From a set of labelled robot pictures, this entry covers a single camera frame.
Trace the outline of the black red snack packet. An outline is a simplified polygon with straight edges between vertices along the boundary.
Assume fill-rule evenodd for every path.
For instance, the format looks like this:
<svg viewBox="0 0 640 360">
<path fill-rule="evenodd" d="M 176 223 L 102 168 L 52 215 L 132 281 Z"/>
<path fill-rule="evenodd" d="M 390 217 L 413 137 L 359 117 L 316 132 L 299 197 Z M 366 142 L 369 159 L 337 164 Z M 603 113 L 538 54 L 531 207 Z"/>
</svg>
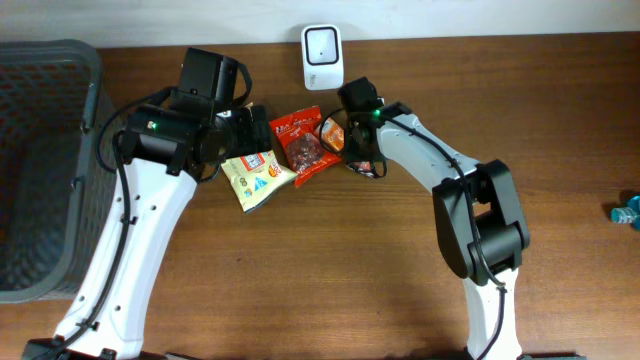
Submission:
<svg viewBox="0 0 640 360">
<path fill-rule="evenodd" d="M 348 162 L 347 167 L 354 173 L 375 179 L 378 177 L 375 165 L 369 161 Z"/>
</svg>

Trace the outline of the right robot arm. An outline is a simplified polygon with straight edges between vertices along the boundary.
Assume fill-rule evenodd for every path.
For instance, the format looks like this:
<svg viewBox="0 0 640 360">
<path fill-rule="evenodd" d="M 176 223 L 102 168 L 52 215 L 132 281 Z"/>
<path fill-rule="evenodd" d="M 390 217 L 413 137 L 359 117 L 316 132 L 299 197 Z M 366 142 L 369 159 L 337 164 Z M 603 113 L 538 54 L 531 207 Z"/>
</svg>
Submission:
<svg viewBox="0 0 640 360">
<path fill-rule="evenodd" d="M 469 359 L 519 359 L 515 284 L 530 232 L 510 169 L 482 163 L 430 132 L 405 104 L 385 103 L 362 77 L 337 92 L 353 160 L 404 168 L 431 195 L 440 253 L 461 279 Z"/>
</svg>

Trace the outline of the red snack bag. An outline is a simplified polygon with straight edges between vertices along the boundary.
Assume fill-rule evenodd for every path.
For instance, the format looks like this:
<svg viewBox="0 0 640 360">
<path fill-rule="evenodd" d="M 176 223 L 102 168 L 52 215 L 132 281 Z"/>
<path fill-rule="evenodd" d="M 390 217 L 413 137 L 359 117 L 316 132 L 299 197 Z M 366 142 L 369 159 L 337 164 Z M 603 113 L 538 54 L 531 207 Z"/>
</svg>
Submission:
<svg viewBox="0 0 640 360">
<path fill-rule="evenodd" d="M 296 187 L 340 162 L 337 155 L 322 147 L 315 134 L 322 120 L 320 108 L 313 106 L 269 122 L 284 150 L 289 168 L 297 174 Z"/>
</svg>

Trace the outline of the blue mouthwash bottle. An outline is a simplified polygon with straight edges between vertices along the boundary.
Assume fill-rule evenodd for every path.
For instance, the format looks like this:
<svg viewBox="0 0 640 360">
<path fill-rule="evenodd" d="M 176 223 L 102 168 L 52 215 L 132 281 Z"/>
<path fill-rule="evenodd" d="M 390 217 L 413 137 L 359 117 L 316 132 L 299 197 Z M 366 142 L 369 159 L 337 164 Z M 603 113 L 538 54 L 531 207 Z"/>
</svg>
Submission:
<svg viewBox="0 0 640 360">
<path fill-rule="evenodd" d="M 623 207 L 613 208 L 610 212 L 611 221 L 614 224 L 630 225 L 634 230 L 639 230 L 639 199 L 636 195 L 630 198 Z"/>
</svg>

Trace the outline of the yellow snack bag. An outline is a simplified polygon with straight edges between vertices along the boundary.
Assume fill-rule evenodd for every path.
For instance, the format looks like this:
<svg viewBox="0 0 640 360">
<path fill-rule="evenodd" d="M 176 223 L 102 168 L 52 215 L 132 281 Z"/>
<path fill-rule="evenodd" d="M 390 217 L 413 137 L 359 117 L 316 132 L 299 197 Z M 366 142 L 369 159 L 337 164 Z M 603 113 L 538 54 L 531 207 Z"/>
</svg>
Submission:
<svg viewBox="0 0 640 360">
<path fill-rule="evenodd" d="M 293 183 L 298 174 L 279 163 L 264 106 L 250 103 L 231 112 L 225 120 L 235 126 L 236 146 L 221 169 L 243 212 L 248 213 L 264 204 L 278 189 Z"/>
</svg>

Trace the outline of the small orange snack packet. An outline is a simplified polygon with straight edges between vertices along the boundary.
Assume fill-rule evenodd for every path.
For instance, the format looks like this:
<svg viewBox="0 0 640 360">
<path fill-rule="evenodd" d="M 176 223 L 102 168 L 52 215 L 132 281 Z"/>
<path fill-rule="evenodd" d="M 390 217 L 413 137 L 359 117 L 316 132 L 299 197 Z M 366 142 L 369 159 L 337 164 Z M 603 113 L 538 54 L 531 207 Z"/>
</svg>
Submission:
<svg viewBox="0 0 640 360">
<path fill-rule="evenodd" d="M 333 152 L 340 152 L 344 147 L 344 130 L 331 117 L 316 128 L 315 134 Z"/>
</svg>

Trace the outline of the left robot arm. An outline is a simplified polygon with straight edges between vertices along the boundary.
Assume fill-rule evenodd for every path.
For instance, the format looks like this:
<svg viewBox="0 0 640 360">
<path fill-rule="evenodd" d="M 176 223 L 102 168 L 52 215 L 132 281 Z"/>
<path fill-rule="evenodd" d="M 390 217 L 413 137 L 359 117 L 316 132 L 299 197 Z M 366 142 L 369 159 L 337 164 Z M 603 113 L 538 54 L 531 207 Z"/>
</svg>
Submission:
<svg viewBox="0 0 640 360">
<path fill-rule="evenodd" d="M 25 359 L 137 359 L 150 296 L 174 228 L 199 185 L 229 158 L 270 150 L 263 106 L 246 101 L 247 66 L 190 47 L 179 82 L 123 107 L 111 139 L 117 177 L 88 271 L 50 338 Z"/>
</svg>

